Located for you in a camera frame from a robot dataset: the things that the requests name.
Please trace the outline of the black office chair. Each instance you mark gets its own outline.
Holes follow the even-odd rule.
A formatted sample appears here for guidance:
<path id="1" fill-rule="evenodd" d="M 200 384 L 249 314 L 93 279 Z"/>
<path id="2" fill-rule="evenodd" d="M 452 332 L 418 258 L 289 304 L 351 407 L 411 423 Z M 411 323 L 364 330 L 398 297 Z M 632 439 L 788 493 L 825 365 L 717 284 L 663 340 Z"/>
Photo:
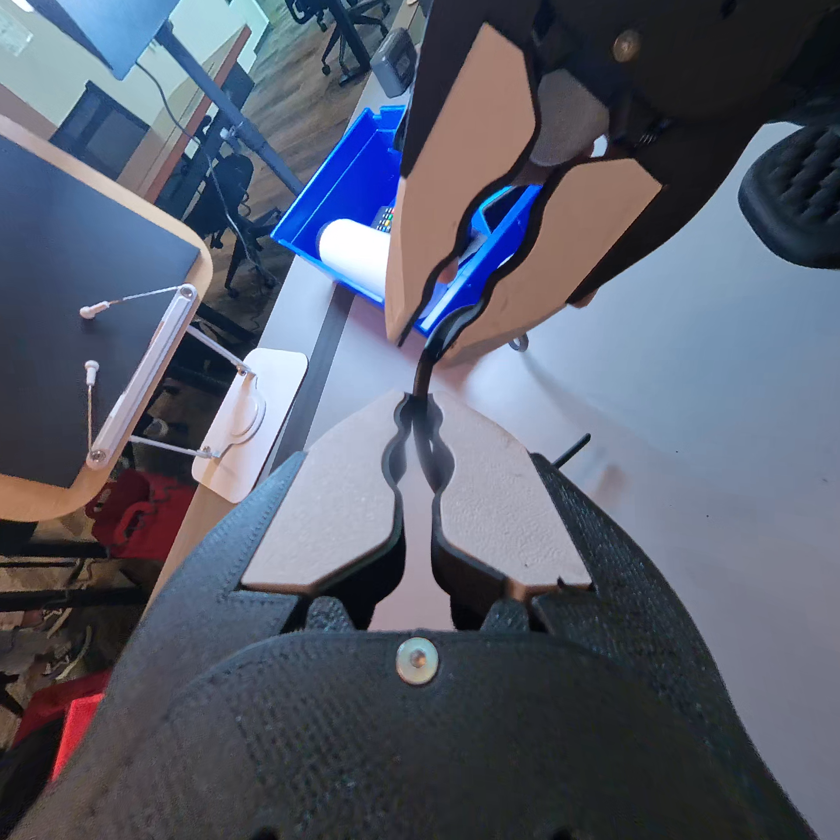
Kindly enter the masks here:
<path id="1" fill-rule="evenodd" d="M 199 238 L 209 239 L 212 248 L 221 248 L 225 231 L 234 233 L 236 241 L 224 283 L 226 293 L 232 299 L 238 297 L 234 280 L 244 260 L 250 262 L 264 287 L 271 289 L 278 283 L 278 279 L 263 266 L 259 257 L 263 248 L 259 241 L 273 231 L 280 211 L 273 209 L 256 220 L 239 211 L 249 198 L 248 189 L 253 174 L 254 165 L 243 154 L 220 158 L 213 164 L 204 189 L 185 218 L 185 225 Z"/>
<path id="2" fill-rule="evenodd" d="M 382 37 L 389 34 L 385 19 L 391 12 L 391 5 L 386 1 L 286 1 L 285 5 L 296 24 L 305 25 L 315 20 L 323 33 L 328 30 L 325 16 L 329 14 L 332 17 L 332 33 L 321 59 L 322 73 L 326 77 L 330 75 L 329 57 L 337 48 L 340 87 L 371 70 L 371 54 L 364 45 L 359 27 L 378 28 Z"/>

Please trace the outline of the red bag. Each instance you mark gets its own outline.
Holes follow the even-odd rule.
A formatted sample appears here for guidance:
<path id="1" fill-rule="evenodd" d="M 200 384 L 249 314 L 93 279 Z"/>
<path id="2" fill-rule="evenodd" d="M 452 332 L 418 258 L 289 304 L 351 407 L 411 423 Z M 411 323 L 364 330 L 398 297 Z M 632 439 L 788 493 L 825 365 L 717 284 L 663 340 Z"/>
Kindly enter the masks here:
<path id="1" fill-rule="evenodd" d="M 85 506 L 92 537 L 112 558 L 165 562 L 195 492 L 171 476 L 125 469 Z"/>

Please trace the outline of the white metal bracket bar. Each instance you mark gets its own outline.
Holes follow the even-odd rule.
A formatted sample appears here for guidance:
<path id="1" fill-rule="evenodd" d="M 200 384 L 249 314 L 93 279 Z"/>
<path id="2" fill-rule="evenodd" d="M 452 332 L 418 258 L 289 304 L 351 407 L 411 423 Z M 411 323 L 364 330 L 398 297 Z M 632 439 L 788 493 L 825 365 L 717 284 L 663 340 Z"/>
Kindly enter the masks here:
<path id="1" fill-rule="evenodd" d="M 138 417 L 150 400 L 150 394 L 160 383 L 165 368 L 193 320 L 198 303 L 198 293 L 191 283 L 178 287 L 157 290 L 155 294 L 172 291 L 174 297 L 154 331 L 148 348 L 144 352 L 128 384 L 117 398 L 110 413 L 101 422 L 96 437 L 93 437 L 92 388 L 88 391 L 88 451 L 86 467 L 93 470 L 105 469 L 119 456 L 129 440 Z"/>

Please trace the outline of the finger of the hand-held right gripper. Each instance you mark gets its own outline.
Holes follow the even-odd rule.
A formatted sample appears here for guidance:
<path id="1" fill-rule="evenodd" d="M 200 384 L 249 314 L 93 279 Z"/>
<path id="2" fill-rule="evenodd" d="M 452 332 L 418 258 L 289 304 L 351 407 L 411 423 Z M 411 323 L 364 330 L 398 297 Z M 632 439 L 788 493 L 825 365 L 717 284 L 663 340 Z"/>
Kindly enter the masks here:
<path id="1" fill-rule="evenodd" d="M 550 319 L 662 189 L 636 160 L 605 157 L 527 187 L 434 310 L 434 360 L 474 361 Z"/>
<path id="2" fill-rule="evenodd" d="M 411 169 L 401 175 L 385 277 L 388 340 L 404 342 L 463 248 L 470 206 L 512 172 L 536 129 L 522 49 L 482 24 Z"/>

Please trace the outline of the grey electronic device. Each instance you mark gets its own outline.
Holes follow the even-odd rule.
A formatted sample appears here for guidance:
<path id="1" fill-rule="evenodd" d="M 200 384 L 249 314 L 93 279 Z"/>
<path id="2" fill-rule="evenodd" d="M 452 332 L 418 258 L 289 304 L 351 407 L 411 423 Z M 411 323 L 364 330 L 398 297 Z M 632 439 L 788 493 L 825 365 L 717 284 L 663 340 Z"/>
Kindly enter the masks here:
<path id="1" fill-rule="evenodd" d="M 371 70 L 385 96 L 395 99 L 414 83 L 417 49 L 408 30 L 394 27 L 371 58 Z"/>

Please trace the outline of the dark monitor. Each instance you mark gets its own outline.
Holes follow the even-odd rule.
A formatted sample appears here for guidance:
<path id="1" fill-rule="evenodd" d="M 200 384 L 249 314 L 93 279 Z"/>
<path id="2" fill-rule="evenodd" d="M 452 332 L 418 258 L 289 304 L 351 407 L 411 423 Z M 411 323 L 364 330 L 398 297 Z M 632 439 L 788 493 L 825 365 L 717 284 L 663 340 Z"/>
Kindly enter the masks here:
<path id="1" fill-rule="evenodd" d="M 43 18 L 105 65 L 126 78 L 177 1 L 31 1 Z"/>

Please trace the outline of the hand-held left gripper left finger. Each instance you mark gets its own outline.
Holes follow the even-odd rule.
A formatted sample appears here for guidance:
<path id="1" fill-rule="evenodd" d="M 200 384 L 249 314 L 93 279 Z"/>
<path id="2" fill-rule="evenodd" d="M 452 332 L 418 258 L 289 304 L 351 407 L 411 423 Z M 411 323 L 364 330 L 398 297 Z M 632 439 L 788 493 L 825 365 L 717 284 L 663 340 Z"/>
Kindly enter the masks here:
<path id="1" fill-rule="evenodd" d="M 242 576 L 244 589 L 324 594 L 402 553 L 408 400 L 383 394 L 310 447 Z"/>

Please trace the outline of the white paper roll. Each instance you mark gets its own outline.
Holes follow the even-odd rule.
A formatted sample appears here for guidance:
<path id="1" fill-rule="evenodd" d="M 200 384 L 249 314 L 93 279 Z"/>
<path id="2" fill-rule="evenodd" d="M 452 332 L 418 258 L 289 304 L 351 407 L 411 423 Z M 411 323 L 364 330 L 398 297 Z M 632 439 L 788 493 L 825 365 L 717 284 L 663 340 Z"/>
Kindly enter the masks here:
<path id="1" fill-rule="evenodd" d="M 334 274 L 378 298 L 385 296 L 391 236 L 348 218 L 325 224 L 318 234 L 318 256 Z"/>

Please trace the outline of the black cabinet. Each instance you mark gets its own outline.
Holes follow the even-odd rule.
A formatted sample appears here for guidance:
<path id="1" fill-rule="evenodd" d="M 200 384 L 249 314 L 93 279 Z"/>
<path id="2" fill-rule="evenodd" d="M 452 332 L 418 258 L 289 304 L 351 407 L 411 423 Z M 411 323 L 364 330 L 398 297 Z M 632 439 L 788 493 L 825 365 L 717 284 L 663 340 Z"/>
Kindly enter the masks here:
<path id="1" fill-rule="evenodd" d="M 49 142 L 117 181 L 149 129 L 148 123 L 89 80 Z"/>

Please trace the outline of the wooden desk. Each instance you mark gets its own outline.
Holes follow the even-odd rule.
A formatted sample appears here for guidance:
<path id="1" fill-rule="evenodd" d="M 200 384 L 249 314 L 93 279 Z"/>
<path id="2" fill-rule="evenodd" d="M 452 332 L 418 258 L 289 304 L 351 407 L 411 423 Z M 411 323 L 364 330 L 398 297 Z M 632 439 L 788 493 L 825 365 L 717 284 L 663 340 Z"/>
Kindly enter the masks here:
<path id="1" fill-rule="evenodd" d="M 231 74 L 245 73 L 245 80 L 250 81 L 247 68 L 239 65 L 238 59 L 252 35 L 247 24 L 237 30 L 222 45 L 217 47 L 203 63 L 203 69 L 220 88 L 224 88 Z M 160 45 L 154 43 L 140 58 L 140 64 L 152 73 L 160 82 L 164 91 L 165 105 L 174 113 L 177 122 L 198 138 L 199 126 L 217 108 L 211 99 L 187 76 L 182 68 L 176 66 L 173 58 L 165 53 Z M 253 50 L 248 52 L 248 60 L 253 63 Z M 177 70 L 172 79 L 164 79 L 164 70 Z M 187 152 L 196 153 L 197 144 L 190 141 L 169 116 L 164 104 L 155 112 L 154 120 L 143 118 L 150 128 L 143 137 L 138 149 L 126 164 L 119 182 L 149 203 L 156 203 L 165 191 L 165 186 L 173 177 L 175 170 L 182 163 Z"/>

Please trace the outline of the black metal stand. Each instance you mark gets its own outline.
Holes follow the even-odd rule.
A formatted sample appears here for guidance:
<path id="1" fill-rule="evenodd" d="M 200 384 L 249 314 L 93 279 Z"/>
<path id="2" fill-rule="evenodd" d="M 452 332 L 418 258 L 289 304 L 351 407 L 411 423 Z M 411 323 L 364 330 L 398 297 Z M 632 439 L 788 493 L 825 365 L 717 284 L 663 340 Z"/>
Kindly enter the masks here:
<path id="1" fill-rule="evenodd" d="M 150 594 L 142 584 L 128 579 L 127 584 L 100 586 L 92 580 L 95 565 L 116 560 L 110 549 L 94 541 L 28 541 L 15 553 L 2 555 L 2 571 L 66 570 L 68 581 L 54 589 L 2 590 L 2 613 L 146 606 Z"/>

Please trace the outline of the red plastic case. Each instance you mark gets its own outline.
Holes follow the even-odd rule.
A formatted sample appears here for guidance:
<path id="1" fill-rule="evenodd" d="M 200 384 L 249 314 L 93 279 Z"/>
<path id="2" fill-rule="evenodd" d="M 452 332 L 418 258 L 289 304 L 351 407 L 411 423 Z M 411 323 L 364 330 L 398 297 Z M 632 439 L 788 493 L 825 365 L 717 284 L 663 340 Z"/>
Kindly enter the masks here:
<path id="1" fill-rule="evenodd" d="M 56 781 L 82 741 L 112 674 L 111 668 L 56 682 L 34 693 L 17 726 L 14 748 L 57 725 L 57 746 L 48 749 L 48 782 Z"/>

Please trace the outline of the blue plastic bin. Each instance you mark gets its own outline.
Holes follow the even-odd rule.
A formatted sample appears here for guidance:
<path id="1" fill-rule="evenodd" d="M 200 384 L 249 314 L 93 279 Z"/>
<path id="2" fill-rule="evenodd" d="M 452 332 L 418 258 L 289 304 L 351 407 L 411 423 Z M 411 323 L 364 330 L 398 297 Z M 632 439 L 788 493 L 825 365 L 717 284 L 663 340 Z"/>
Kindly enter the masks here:
<path id="1" fill-rule="evenodd" d="M 271 237 L 341 286 L 383 309 L 384 279 L 364 279 L 336 258 L 323 259 L 324 229 L 341 222 L 353 239 L 361 228 L 390 233 L 385 221 L 396 204 L 402 154 L 394 147 L 406 106 L 365 108 L 330 152 L 299 197 L 285 212 Z M 468 225 L 468 245 L 458 273 L 448 284 L 437 283 L 429 303 L 414 323 L 423 336 L 432 333 L 450 312 L 478 302 L 490 274 L 519 248 L 526 233 L 539 185 L 506 187 L 486 199 Z"/>

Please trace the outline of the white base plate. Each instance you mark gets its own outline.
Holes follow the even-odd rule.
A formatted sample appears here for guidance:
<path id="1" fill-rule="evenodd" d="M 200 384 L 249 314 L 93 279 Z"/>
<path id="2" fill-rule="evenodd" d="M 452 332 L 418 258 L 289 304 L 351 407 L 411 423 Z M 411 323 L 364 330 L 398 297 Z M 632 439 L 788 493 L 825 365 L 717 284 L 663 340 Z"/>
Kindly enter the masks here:
<path id="1" fill-rule="evenodd" d="M 308 370 L 304 353 L 255 349 L 214 417 L 192 477 L 232 504 L 252 491 Z"/>

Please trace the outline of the black table with wooden edge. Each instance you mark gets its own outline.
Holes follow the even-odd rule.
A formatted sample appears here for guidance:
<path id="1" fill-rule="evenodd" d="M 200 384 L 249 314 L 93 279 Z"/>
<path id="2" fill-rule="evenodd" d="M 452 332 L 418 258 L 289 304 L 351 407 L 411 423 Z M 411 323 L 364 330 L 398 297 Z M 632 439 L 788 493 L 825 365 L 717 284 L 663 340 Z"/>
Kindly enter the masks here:
<path id="1" fill-rule="evenodd" d="M 100 491 L 119 456 L 86 467 L 84 363 L 100 365 L 96 437 L 174 297 L 155 292 L 190 283 L 199 302 L 213 273 L 190 228 L 2 116 L 3 520 L 59 518 Z"/>

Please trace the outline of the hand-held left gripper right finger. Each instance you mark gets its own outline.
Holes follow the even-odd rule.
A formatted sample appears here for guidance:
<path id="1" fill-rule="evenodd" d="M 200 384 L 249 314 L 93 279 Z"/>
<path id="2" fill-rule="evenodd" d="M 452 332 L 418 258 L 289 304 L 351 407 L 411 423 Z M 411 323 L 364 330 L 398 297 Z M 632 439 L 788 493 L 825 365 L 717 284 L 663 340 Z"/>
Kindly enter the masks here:
<path id="1" fill-rule="evenodd" d="M 529 451 L 445 392 L 423 410 L 431 560 L 452 601 L 530 601 L 592 577 Z"/>

